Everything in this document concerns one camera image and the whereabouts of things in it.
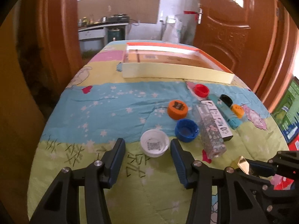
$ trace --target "screw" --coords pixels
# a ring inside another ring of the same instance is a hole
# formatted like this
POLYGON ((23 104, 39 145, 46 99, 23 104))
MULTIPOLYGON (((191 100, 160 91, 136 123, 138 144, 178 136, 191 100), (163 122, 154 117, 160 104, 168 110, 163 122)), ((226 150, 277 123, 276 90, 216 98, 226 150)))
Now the screw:
POLYGON ((101 166, 102 164, 103 164, 103 162, 101 160, 97 160, 94 162, 94 165, 97 167, 101 166))
POLYGON ((70 170, 69 167, 63 167, 63 168, 61 169, 61 172, 63 172, 63 173, 67 173, 69 170, 70 170))
POLYGON ((227 168, 226 168, 226 171, 227 171, 228 173, 233 173, 233 172, 234 172, 234 169, 233 169, 232 167, 227 167, 227 168))
POLYGON ((267 211, 268 211, 268 212, 272 211, 272 209, 273 209, 273 206, 268 206, 268 207, 267 207, 267 211))
POLYGON ((195 161, 193 162, 193 165, 194 165, 194 166, 197 166, 197 167, 200 167, 200 166, 202 165, 202 163, 201 163, 201 161, 195 160, 195 161))

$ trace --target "red bottle cap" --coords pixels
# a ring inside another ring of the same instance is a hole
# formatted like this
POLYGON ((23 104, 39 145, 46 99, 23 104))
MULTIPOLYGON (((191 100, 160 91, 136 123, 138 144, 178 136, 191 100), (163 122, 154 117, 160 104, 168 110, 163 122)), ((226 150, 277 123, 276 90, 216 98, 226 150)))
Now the red bottle cap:
POLYGON ((201 97, 201 98, 206 98, 210 92, 209 88, 203 84, 197 84, 194 89, 194 93, 201 97))

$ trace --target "wooden door frame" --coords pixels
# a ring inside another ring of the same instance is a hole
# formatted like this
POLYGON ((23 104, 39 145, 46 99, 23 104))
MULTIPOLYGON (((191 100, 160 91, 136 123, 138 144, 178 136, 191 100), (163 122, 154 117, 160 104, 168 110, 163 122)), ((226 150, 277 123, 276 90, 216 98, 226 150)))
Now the wooden door frame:
POLYGON ((60 95, 82 68, 77 27, 77 0, 38 0, 37 36, 43 66, 60 95))
POLYGON ((283 96, 293 77, 299 34, 292 18, 281 2, 278 2, 278 33, 269 66, 256 95, 271 113, 283 96))

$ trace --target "carved door panel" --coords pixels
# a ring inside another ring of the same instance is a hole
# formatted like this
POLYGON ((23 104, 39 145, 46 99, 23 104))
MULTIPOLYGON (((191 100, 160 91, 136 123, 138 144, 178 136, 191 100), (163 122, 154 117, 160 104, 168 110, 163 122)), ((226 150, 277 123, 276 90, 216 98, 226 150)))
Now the carved door panel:
POLYGON ((276 0, 200 0, 194 46, 233 71, 254 92, 276 37, 276 0))

